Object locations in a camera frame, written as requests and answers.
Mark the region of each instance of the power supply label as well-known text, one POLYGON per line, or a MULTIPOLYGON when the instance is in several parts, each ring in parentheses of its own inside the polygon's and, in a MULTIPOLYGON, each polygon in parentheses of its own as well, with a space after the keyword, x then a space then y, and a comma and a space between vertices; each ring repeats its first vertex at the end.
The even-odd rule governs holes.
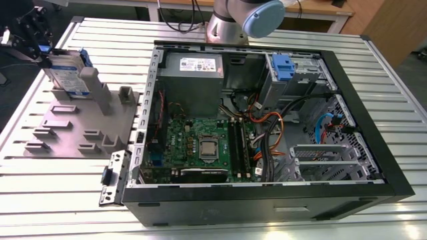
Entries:
POLYGON ((216 72, 214 59, 181 58, 178 61, 178 70, 193 72, 216 72))

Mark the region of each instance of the open computer tower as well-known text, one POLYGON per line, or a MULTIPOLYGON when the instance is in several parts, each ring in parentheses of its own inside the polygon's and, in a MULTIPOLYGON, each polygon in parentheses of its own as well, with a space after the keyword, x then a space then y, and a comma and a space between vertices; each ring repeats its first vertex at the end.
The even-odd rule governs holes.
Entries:
POLYGON ((154 42, 100 206, 145 226, 340 219, 413 195, 332 51, 154 42))

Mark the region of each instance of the green motherboard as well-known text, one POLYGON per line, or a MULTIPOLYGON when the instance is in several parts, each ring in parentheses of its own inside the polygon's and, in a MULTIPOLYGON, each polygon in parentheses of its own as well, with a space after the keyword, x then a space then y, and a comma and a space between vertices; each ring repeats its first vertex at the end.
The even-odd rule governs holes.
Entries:
POLYGON ((174 170, 200 168, 226 170, 226 182, 253 182, 256 178, 249 162, 252 161, 251 150, 245 145, 244 150, 240 149, 236 153, 235 148, 247 143, 255 126, 251 122, 243 121, 237 125, 239 131, 231 134, 237 135, 239 138, 229 138, 229 131, 233 130, 231 126, 235 125, 228 120, 170 119, 161 163, 157 162, 150 168, 152 181, 157 184, 168 184, 174 170))

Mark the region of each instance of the aluminum table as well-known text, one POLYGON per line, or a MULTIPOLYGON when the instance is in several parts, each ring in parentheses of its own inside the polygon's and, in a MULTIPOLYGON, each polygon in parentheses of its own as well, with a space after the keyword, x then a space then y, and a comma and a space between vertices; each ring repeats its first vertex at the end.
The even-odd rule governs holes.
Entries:
MULTIPOLYGON (((108 88, 125 85, 141 93, 153 40, 202 42, 204 32, 182 35, 158 22, 85 18, 69 24, 57 47, 84 47, 108 88)), ((108 160, 33 159, 22 155, 53 99, 53 85, 41 71, 0 135, 0 236, 90 240, 427 239, 427 114, 372 43, 353 35, 284 30, 249 42, 335 51, 416 195, 335 221, 144 227, 125 207, 98 208, 108 160)))

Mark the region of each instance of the white label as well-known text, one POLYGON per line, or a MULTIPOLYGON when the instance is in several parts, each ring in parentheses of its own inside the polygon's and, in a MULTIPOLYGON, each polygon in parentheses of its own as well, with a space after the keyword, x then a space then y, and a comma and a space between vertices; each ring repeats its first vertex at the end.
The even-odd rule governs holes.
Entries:
POLYGON ((257 109, 261 109, 263 105, 256 101, 253 102, 253 106, 257 108, 257 109))
POLYGON ((65 92, 80 96, 89 94, 85 82, 78 78, 78 70, 76 67, 54 65, 49 71, 65 92))
POLYGON ((196 72, 216 72, 214 59, 181 58, 178 61, 178 70, 196 72))
POLYGON ((255 175, 263 175, 263 169, 261 168, 259 168, 259 167, 256 167, 255 168, 255 175))

